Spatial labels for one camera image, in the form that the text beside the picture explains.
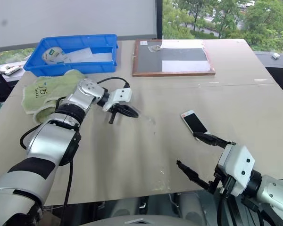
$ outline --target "table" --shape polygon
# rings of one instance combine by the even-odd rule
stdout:
[[[133,78],[134,41],[120,41],[115,73],[91,74],[95,81],[120,76],[133,90],[138,119],[109,113],[97,105],[84,119],[74,158],[69,203],[200,189],[177,168],[179,159],[206,181],[213,179],[222,153],[195,140],[180,118],[193,109],[207,129],[248,147],[255,170],[283,178],[283,91],[244,40],[206,40],[215,76]],[[21,106],[23,86],[35,80],[26,72],[0,111],[0,175],[25,158],[19,145],[34,126]],[[102,86],[113,90],[121,81]],[[60,167],[46,205],[64,201],[69,166]]]

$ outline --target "smartphone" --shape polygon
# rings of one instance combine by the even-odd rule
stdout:
[[[197,117],[197,115],[195,114],[193,110],[189,110],[187,112],[182,113],[181,118],[183,119],[184,123],[188,126],[192,134],[193,132],[201,132],[201,133],[210,134],[210,132],[201,123],[201,121],[199,120],[199,118]]]

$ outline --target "phone screen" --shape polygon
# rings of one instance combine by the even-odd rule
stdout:
[[[193,132],[207,132],[207,129],[204,127],[204,125],[202,125],[200,120],[197,118],[196,114],[190,114],[188,116],[185,116],[183,119]]]

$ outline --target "black wire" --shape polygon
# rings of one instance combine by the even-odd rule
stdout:
[[[217,224],[218,226],[222,226],[222,206],[223,206],[224,199],[220,197],[218,209],[217,209]]]
[[[55,111],[58,109],[58,106],[59,106],[59,104],[60,104],[61,99],[65,99],[65,98],[66,98],[66,97],[60,97],[59,99],[57,99]],[[21,147],[23,147],[24,149],[27,149],[27,147],[26,147],[26,146],[24,145],[24,143],[23,143],[25,137],[26,137],[28,134],[30,134],[31,132],[33,132],[34,130],[36,130],[39,126],[41,126],[41,124],[40,124],[40,125],[37,125],[37,126],[35,126],[35,127],[33,127],[32,129],[28,130],[25,134],[22,135],[22,137],[20,138],[20,145],[21,145]]]
[[[55,111],[58,109],[58,106],[60,105],[61,99],[65,99],[65,98],[66,98],[66,97],[60,97],[59,99],[57,99]]]
[[[72,174],[74,171],[74,162],[71,160],[70,162],[70,170],[69,170],[69,180],[68,180],[68,185],[67,185],[67,190],[66,190],[66,195],[65,195],[65,200],[64,200],[64,206],[62,210],[62,217],[61,217],[61,223],[60,226],[64,225],[64,217],[65,217],[65,209],[68,203],[68,198],[69,198],[69,193],[70,193],[70,187],[71,187],[71,182],[72,182]]]
[[[264,226],[264,221],[263,221],[263,217],[260,213],[260,211],[257,212],[258,214],[258,218],[259,218],[259,223],[260,223],[260,226]]]
[[[247,207],[244,206],[244,209],[245,209],[245,212],[246,212],[247,223],[250,225],[249,213],[246,211]]]
[[[21,147],[23,147],[24,149],[27,149],[27,147],[26,147],[26,146],[24,145],[24,143],[23,143],[24,138],[25,138],[28,134],[30,134],[31,132],[33,132],[34,130],[36,130],[39,126],[41,126],[41,124],[40,124],[40,125],[37,125],[37,126],[35,126],[35,127],[33,127],[32,129],[28,130],[25,134],[22,135],[22,137],[20,138],[20,145],[21,145]]]
[[[255,220],[254,220],[254,218],[253,218],[253,215],[251,214],[251,212],[250,212],[249,208],[247,208],[247,209],[248,209],[248,211],[249,211],[249,213],[250,213],[250,217],[251,217],[251,219],[252,219],[252,221],[253,221],[254,226],[256,226],[256,224],[255,224]]]
[[[98,81],[97,84],[100,84],[100,83],[102,83],[102,82],[105,82],[105,81],[108,81],[108,80],[111,80],[111,79],[120,79],[120,80],[123,80],[126,84],[129,85],[129,83],[128,83],[125,79],[120,78],[120,77],[110,77],[110,78],[106,78],[106,79],[103,79],[103,80],[101,80],[101,81]]]

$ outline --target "robotic arm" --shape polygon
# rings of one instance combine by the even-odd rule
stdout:
[[[242,195],[242,203],[249,209],[257,212],[271,226],[283,226],[283,180],[253,170],[255,160],[246,146],[227,142],[211,134],[194,133],[194,136],[206,144],[219,146],[224,149],[215,168],[214,181],[206,183],[189,167],[177,161],[178,167],[190,180],[214,193],[219,182],[221,198],[227,200],[230,195]],[[218,207],[218,226],[221,226],[221,205]]]
[[[138,113],[129,102],[129,84],[112,93],[90,79],[81,80],[72,94],[30,136],[27,157],[0,177],[0,226],[35,225],[50,192],[56,171],[72,161],[81,136],[80,126],[92,104],[130,117]]]

